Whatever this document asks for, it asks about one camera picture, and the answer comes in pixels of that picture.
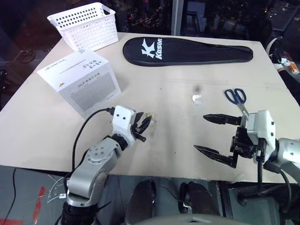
white cardboard box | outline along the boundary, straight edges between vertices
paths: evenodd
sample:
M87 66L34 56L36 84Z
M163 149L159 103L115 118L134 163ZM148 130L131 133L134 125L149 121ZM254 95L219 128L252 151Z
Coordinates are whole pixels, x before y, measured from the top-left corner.
M109 62L90 50L74 52L37 73L84 118L121 93Z

table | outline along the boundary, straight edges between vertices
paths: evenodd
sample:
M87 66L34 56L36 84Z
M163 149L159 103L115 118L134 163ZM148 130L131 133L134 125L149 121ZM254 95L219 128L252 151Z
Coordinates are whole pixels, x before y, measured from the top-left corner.
M193 147L203 145L231 154L236 127L202 118L208 113L241 116L238 107L223 94L228 88L243 88L249 113L270 111L277 138L299 138L300 108L259 42L182 37L248 46L254 57L247 63L140 67L124 59L122 48L127 40L142 36L154 35L119 33L119 42L97 51L110 61L122 90L104 107L125 105L137 112L150 112L157 121L144 133L145 143L137 141L123 152L113 174L256 182L257 166L251 159L240 157L237 168L232 169ZM35 71L72 52L64 40L59 41ZM0 164L70 171L73 142L84 120L35 71L0 112ZM202 96L200 105L193 102L194 94ZM77 163L85 150L112 131L111 120L103 113L87 124L78 141ZM263 181L283 182L280 175L267 171L263 172Z

white plastic basket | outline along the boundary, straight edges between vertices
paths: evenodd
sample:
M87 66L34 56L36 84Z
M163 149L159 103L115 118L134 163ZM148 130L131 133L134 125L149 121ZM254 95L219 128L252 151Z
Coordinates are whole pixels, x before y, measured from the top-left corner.
M95 51L118 41L115 13L95 2L50 15L47 19L74 51L87 48Z

scissors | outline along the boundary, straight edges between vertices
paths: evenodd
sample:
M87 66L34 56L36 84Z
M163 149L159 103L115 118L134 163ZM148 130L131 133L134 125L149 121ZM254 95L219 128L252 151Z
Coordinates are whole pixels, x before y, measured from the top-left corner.
M236 88L234 90L232 89L227 89L224 91L224 94L226 98L233 104L237 105L240 110L242 111L243 115L246 117L246 119L249 119L249 113L247 109L244 106L244 103L246 102L246 94L243 89L241 88Z

red marking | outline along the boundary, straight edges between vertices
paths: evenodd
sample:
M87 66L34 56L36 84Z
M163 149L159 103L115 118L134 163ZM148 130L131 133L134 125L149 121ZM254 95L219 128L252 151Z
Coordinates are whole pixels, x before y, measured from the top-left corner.
M37 203L36 203L36 206L34 208L33 216L32 216L33 224L37 224L37 222L38 222L39 212L42 208L41 198L44 196L45 190L46 189L42 186L40 191L39 191L38 198L37 198Z
M22 225L25 220L23 219L7 219L3 225Z

